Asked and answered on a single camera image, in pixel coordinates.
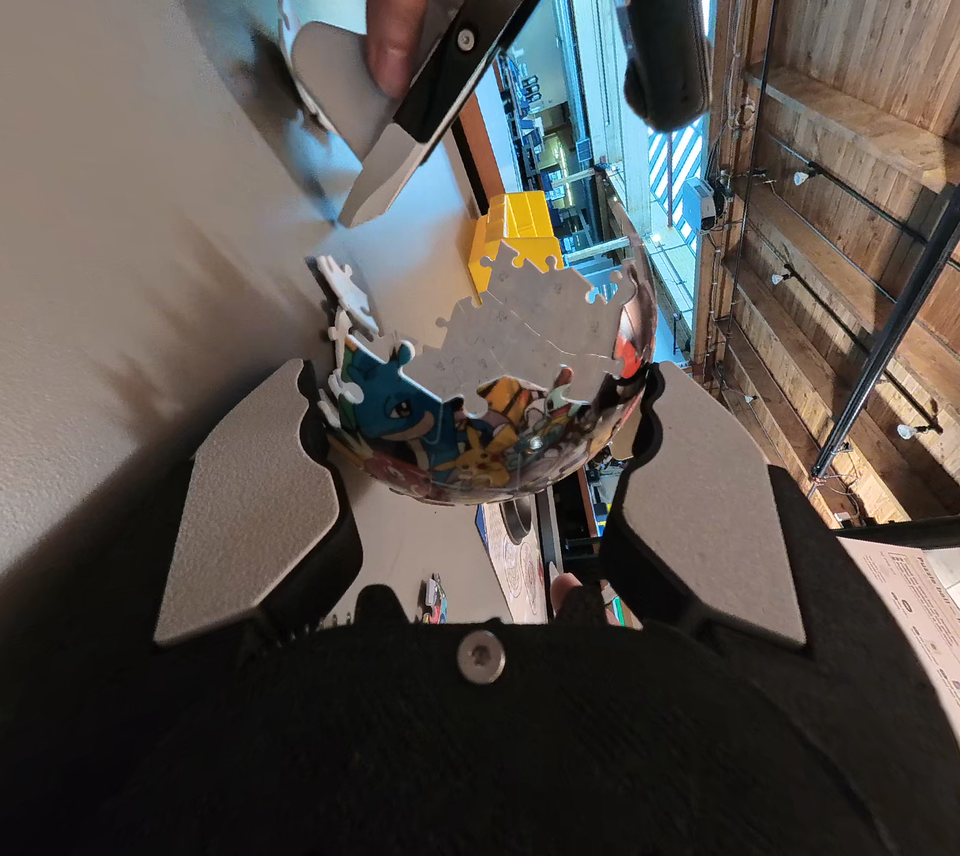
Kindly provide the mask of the dark storage shelving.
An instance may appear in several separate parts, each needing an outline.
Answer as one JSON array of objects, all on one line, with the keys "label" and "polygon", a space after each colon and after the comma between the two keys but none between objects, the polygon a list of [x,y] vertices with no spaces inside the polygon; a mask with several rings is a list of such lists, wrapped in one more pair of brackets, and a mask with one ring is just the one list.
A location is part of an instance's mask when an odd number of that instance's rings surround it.
[{"label": "dark storage shelving", "polygon": [[565,102],[543,108],[540,79],[502,53],[494,70],[506,113],[521,188],[541,191],[558,236],[585,233],[594,242],[603,235],[597,172],[582,159]]}]

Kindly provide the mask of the large paned window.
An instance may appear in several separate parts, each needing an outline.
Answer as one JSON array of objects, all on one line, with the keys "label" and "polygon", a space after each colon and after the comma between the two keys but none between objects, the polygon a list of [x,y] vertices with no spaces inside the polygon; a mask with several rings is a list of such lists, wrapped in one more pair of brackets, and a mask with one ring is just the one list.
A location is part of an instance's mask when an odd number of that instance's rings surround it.
[{"label": "large paned window", "polygon": [[[705,34],[710,34],[712,0],[700,0]],[[702,115],[681,130],[657,134],[650,130],[649,162],[652,202],[663,210],[667,222],[685,244],[693,247],[697,230],[691,226],[683,191],[690,179],[702,177],[707,117]]]}]

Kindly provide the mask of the white wall box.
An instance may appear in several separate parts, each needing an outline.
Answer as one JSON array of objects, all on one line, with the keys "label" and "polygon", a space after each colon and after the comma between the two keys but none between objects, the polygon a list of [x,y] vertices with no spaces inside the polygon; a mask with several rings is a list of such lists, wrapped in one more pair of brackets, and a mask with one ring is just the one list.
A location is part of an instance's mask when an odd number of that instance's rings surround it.
[{"label": "white wall box", "polygon": [[697,233],[709,232],[716,223],[714,189],[703,178],[688,178],[681,188],[681,216]]}]

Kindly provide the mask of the printed instruction leaflet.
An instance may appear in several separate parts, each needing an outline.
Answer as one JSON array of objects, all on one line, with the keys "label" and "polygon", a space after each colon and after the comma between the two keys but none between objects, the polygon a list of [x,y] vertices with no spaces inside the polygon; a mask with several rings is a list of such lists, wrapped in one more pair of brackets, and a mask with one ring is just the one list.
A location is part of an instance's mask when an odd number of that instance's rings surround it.
[{"label": "printed instruction leaflet", "polygon": [[507,536],[499,504],[481,505],[476,514],[476,525],[510,611],[510,619],[514,623],[545,624],[548,621],[548,599],[535,502],[534,528],[521,546],[513,545]]}]

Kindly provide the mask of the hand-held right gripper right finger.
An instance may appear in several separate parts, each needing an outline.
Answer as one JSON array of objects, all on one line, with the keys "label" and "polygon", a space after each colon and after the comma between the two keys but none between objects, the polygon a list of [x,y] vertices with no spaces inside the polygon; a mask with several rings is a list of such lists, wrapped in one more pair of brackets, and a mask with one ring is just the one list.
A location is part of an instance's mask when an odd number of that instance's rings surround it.
[{"label": "hand-held right gripper right finger", "polygon": [[727,409],[653,364],[602,538],[602,571],[642,627],[714,625],[807,644],[770,465]]}]

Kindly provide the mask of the colourful cartoon puzzle ball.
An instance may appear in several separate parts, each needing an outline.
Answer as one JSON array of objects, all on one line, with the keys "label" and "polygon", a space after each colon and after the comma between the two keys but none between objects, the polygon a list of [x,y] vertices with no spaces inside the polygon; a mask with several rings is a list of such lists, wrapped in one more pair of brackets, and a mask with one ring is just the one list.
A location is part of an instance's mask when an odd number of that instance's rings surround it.
[{"label": "colourful cartoon puzzle ball", "polygon": [[308,265],[330,305],[333,369],[316,408],[329,447],[392,491],[432,505],[510,502],[576,473],[640,405],[657,309],[649,264],[629,259],[606,297],[554,257],[508,242],[486,289],[457,301],[439,346],[373,315],[353,270]]}]

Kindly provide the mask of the black steel beam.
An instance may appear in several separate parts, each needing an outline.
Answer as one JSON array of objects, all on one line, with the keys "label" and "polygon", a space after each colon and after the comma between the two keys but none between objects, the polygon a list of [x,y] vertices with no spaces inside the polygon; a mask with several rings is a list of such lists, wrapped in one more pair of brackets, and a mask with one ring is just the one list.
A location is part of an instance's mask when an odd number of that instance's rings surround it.
[{"label": "black steel beam", "polygon": [[924,245],[914,269],[880,334],[874,339],[858,380],[841,414],[834,419],[829,435],[811,467],[811,487],[825,478],[834,457],[863,412],[871,392],[900,348],[910,327],[929,298],[935,283],[952,257],[959,241],[959,187],[954,186],[945,208]]}]

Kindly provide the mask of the white puzzle pieces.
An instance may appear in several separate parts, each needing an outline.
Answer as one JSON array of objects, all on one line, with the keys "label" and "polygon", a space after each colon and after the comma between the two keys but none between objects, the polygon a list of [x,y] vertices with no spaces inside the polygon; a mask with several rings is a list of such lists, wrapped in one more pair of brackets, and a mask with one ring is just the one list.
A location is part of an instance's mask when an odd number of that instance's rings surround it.
[{"label": "white puzzle pieces", "polygon": [[283,60],[294,84],[294,90],[299,97],[303,111],[312,118],[321,130],[329,133],[338,134],[333,124],[321,108],[315,103],[310,93],[303,86],[300,77],[294,68],[292,58],[292,47],[298,33],[302,29],[302,23],[296,14],[292,0],[278,0],[278,41]]}]

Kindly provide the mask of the yellow plastic bin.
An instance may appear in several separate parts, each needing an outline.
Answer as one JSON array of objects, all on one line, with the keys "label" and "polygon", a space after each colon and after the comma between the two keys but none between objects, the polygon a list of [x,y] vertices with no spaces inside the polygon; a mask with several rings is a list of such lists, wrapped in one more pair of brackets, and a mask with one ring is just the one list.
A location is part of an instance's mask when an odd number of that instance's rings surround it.
[{"label": "yellow plastic bin", "polygon": [[515,253],[511,263],[516,267],[522,261],[532,263],[542,272],[566,266],[542,191],[500,194],[476,222],[467,268],[478,295],[486,292],[492,274],[491,266],[483,259],[496,260],[502,244]]}]

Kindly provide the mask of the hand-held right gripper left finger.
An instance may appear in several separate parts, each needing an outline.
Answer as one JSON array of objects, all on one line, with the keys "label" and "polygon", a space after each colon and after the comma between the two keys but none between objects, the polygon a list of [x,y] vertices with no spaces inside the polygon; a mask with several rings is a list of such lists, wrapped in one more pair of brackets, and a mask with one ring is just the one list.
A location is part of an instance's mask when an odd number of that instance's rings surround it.
[{"label": "hand-held right gripper left finger", "polygon": [[157,645],[240,624],[285,639],[335,623],[364,554],[320,401],[313,364],[293,359],[198,448]]}]

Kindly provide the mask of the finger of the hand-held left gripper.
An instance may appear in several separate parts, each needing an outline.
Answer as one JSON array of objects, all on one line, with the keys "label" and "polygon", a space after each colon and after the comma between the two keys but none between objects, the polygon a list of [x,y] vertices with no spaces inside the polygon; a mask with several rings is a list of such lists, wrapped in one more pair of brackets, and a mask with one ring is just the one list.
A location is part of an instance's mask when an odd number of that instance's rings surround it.
[{"label": "finger of the hand-held left gripper", "polygon": [[419,141],[396,121],[388,121],[378,135],[372,132],[370,128],[336,126],[336,134],[361,162],[338,216],[338,223],[346,228],[387,213],[436,146],[435,133]]}]

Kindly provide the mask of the printed paper sheet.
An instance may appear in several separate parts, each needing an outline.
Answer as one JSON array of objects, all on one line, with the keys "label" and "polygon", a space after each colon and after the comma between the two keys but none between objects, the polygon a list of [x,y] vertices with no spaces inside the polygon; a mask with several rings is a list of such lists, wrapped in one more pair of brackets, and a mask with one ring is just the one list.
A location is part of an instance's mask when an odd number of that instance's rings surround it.
[{"label": "printed paper sheet", "polygon": [[959,609],[924,550],[839,538],[891,613],[959,739]]}]

